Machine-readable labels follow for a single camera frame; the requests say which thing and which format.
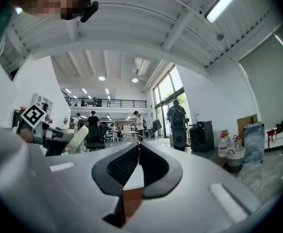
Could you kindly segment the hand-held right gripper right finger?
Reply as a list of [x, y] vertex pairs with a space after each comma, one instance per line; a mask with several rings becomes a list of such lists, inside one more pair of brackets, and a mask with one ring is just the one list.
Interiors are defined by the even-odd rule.
[[218, 233], [247, 219], [261, 200], [214, 162], [163, 145], [149, 146], [175, 158], [183, 169], [166, 196], [143, 200], [125, 224], [132, 233]]

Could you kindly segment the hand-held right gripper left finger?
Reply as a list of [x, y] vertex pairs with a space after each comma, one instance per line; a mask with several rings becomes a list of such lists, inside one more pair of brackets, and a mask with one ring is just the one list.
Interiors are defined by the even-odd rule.
[[36, 145], [0, 130], [0, 206], [12, 218], [3, 229], [33, 233], [137, 233], [125, 228], [119, 195], [92, 178], [94, 156], [45, 157]]

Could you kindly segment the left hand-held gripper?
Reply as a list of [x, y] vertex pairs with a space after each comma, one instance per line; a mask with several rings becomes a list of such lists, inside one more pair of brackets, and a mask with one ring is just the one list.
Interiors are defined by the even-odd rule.
[[70, 142], [74, 135], [52, 129], [44, 120], [47, 112], [32, 104], [21, 114], [20, 137], [27, 143], [44, 144], [45, 138], [55, 138], [59, 142]]

